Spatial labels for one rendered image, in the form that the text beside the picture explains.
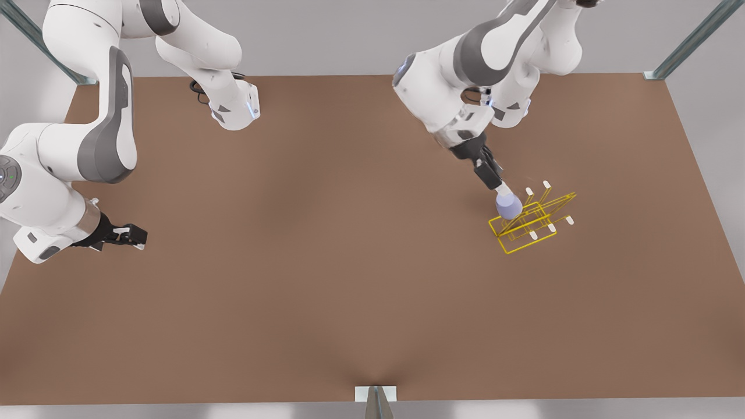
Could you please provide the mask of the pale lavender cup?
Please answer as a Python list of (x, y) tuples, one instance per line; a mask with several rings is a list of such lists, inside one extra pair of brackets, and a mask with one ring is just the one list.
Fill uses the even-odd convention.
[(498, 194), (495, 199), (496, 209), (501, 218), (513, 220), (521, 215), (523, 204), (516, 194)]

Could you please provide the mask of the silver frame post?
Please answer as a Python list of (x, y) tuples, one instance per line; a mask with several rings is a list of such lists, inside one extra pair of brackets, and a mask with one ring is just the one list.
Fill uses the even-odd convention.
[(686, 39), (684, 39), (671, 53), (665, 58), (662, 63), (652, 71), (645, 71), (642, 73), (645, 80), (665, 80), (667, 79), (681, 64), (686, 61), (689, 56), (702, 45), (705, 40), (713, 35), (727, 19), (729, 19), (734, 12), (740, 7), (745, 5), (745, 0), (721, 0), (721, 2), (713, 8), (712, 11), (698, 24)]
[(47, 48), (43, 37), (42, 30), (13, 0), (0, 0), (0, 15), (5, 17), (16, 29), (18, 29), (32, 44), (34, 44), (46, 58), (73, 80), (78, 86), (95, 86), (98, 82), (95, 79), (86, 77), (82, 74), (72, 71), (54, 58)]
[(365, 402), (364, 419), (394, 419), (390, 402), (398, 400), (396, 386), (357, 386), (356, 402)]

